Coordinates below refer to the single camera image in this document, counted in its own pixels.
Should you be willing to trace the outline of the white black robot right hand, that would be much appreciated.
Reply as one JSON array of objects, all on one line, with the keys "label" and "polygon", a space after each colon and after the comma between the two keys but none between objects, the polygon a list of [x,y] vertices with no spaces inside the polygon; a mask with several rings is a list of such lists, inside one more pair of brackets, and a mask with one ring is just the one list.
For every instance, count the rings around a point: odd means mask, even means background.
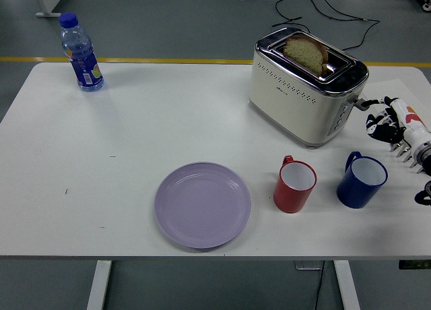
[{"label": "white black robot right hand", "polygon": [[374,104],[385,104],[387,107],[378,115],[367,117],[366,131],[371,138],[390,144],[404,141],[410,148],[430,145],[430,131],[402,99],[385,96],[362,101],[359,107],[366,110]]}]

